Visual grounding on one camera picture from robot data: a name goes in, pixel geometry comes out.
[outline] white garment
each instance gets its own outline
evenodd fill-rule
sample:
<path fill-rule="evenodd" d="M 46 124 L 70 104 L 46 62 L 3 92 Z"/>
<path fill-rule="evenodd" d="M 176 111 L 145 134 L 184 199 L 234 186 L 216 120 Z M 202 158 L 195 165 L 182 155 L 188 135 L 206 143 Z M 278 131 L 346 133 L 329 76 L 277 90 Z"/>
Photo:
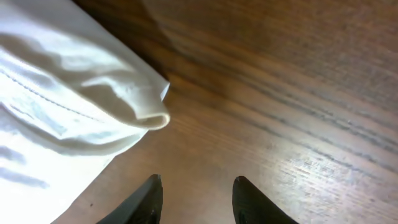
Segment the white garment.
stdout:
<path fill-rule="evenodd" d="M 69 0 L 0 0 L 0 223 L 50 223 L 169 122 L 169 83 Z"/>

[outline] fabric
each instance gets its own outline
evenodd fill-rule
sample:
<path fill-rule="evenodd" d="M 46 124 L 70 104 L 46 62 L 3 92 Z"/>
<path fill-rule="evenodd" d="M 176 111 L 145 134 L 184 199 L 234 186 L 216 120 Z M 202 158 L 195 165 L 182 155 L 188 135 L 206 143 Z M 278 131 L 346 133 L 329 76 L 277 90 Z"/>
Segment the fabric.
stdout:
<path fill-rule="evenodd" d="M 0 0 L 0 223 L 51 223 L 170 116 L 169 83 L 69 0 Z"/>

